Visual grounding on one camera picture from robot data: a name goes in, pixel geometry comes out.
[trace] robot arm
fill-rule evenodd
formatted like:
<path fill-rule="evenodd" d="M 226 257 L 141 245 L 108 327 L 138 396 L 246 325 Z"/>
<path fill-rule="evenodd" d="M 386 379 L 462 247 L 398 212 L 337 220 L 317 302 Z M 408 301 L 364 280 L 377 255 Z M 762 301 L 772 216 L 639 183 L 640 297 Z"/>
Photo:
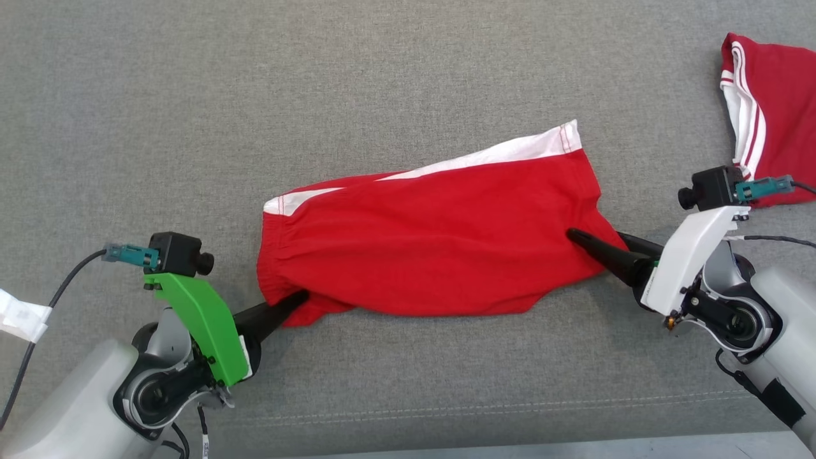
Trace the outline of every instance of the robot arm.
<path fill-rule="evenodd" d="M 790 177 L 745 185 L 723 169 L 695 174 L 692 194 L 702 212 L 686 217 L 665 247 L 628 234 L 621 236 L 629 251 L 579 229 L 567 236 L 632 287 L 665 328 L 708 332 L 722 349 L 720 368 L 816 454 L 816 288 L 778 268 L 755 272 L 724 240 L 747 219 L 739 197 L 787 192 Z M 689 193 L 684 203 L 680 192 L 686 208 Z M 724 352 L 734 356 L 735 371 L 720 362 Z"/>
<path fill-rule="evenodd" d="M 104 259 L 144 267 L 145 288 L 171 307 L 132 343 L 99 344 L 11 439 L 3 458 L 146 459 L 189 404 L 234 406 L 228 388 L 258 371 L 260 343 L 308 293 L 232 315 L 209 283 L 193 278 L 212 268 L 212 256 L 200 248 L 200 240 L 176 233 L 154 234 L 148 248 L 106 248 Z"/>

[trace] gray couch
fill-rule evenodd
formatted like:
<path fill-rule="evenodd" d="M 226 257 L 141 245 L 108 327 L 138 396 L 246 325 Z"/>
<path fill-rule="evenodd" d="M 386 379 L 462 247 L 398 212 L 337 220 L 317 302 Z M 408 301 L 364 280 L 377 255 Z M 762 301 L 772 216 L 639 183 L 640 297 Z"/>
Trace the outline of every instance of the gray couch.
<path fill-rule="evenodd" d="M 676 190 L 725 164 L 726 33 L 816 48 L 816 3 L 0 0 L 0 286 L 47 302 L 74 263 L 156 231 L 201 238 L 231 307 L 262 300 L 261 207 L 319 180 L 408 169 L 572 118 L 619 230 L 664 242 Z M 812 238 L 816 207 L 743 230 Z M 740 243 L 813 277 L 816 253 Z M 52 315 L 0 443 L 98 341 L 162 305 L 99 262 Z M 0 394 L 24 343 L 0 336 Z M 781 430 L 669 338 L 608 275 L 529 313 L 405 319 L 355 310 L 265 346 L 213 457 Z M 195 419 L 182 425 L 197 444 Z"/>

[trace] red garment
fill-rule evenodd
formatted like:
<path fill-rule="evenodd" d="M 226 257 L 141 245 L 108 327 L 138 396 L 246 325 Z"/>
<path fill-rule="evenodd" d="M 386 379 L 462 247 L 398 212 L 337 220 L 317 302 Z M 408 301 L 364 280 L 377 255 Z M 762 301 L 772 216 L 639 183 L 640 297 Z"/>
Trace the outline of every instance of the red garment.
<path fill-rule="evenodd" d="M 791 175 L 816 185 L 816 52 L 729 33 L 722 60 L 720 88 L 737 135 L 734 163 L 747 179 Z M 756 207 L 814 199 L 796 189 Z"/>
<path fill-rule="evenodd" d="M 269 304 L 312 295 L 286 325 L 353 305 L 410 316 L 527 311 L 600 273 L 565 232 L 625 248 L 576 122 L 409 172 L 296 189 L 264 206 L 258 282 Z"/>

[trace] teal connector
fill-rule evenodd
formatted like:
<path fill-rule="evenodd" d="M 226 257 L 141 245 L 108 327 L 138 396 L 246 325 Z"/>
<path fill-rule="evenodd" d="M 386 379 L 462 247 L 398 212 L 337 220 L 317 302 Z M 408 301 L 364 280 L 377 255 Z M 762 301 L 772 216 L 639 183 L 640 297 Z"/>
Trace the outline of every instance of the teal connector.
<path fill-rule="evenodd" d="M 744 181 L 737 184 L 737 199 L 746 203 L 754 199 L 764 198 L 771 194 L 793 193 L 793 177 L 781 176 L 777 178 Z"/>
<path fill-rule="evenodd" d="M 124 261 L 152 270 L 158 266 L 158 250 L 154 248 L 120 244 L 106 244 L 104 248 L 106 252 L 102 256 L 102 261 Z"/>

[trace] white stripe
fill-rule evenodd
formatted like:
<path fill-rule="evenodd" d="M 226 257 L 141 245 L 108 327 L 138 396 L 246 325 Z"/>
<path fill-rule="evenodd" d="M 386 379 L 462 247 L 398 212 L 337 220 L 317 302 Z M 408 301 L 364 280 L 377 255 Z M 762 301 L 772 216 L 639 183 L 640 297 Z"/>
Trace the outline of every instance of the white stripe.
<path fill-rule="evenodd" d="M 725 94 L 731 124 L 737 136 L 734 162 L 742 168 L 744 175 L 751 174 L 754 178 L 765 149 L 765 114 L 748 88 L 746 54 L 740 42 L 731 43 L 731 55 L 734 57 L 734 85 L 721 82 L 720 87 Z M 728 78 L 727 73 L 729 72 L 723 72 L 723 78 Z"/>
<path fill-rule="evenodd" d="M 273 215 L 283 214 L 290 216 L 295 212 L 295 209 L 300 207 L 301 204 L 305 203 L 307 199 L 319 196 L 321 194 L 326 194 L 331 191 L 336 191 L 338 189 L 342 188 L 311 189 L 309 191 L 297 191 L 295 193 L 284 194 L 283 196 L 269 199 L 264 204 L 264 212 L 271 213 Z"/>
<path fill-rule="evenodd" d="M 412 179 L 426 176 L 434 172 L 452 171 L 465 167 L 481 166 L 484 164 L 510 163 L 526 159 L 546 158 L 559 154 L 571 153 L 581 148 L 581 139 L 578 136 L 578 121 L 572 120 L 567 124 L 554 127 L 537 136 L 518 137 L 502 142 L 489 149 L 476 153 L 448 159 L 430 166 L 420 167 L 413 171 L 403 172 L 395 176 L 384 177 L 380 180 Z"/>
<path fill-rule="evenodd" d="M 463 169 L 465 167 L 482 166 L 485 164 L 512 163 L 528 159 L 547 158 L 571 153 L 581 149 L 581 138 L 578 134 L 578 122 L 554 127 L 537 136 L 518 137 L 502 142 L 489 149 L 483 149 L 459 158 L 448 159 L 430 166 L 420 167 L 413 171 L 403 172 L 379 179 L 399 180 L 410 179 L 443 171 Z M 298 191 L 272 198 L 264 204 L 264 212 L 272 215 L 291 216 L 307 200 L 320 194 L 336 191 L 341 188 L 313 189 Z"/>

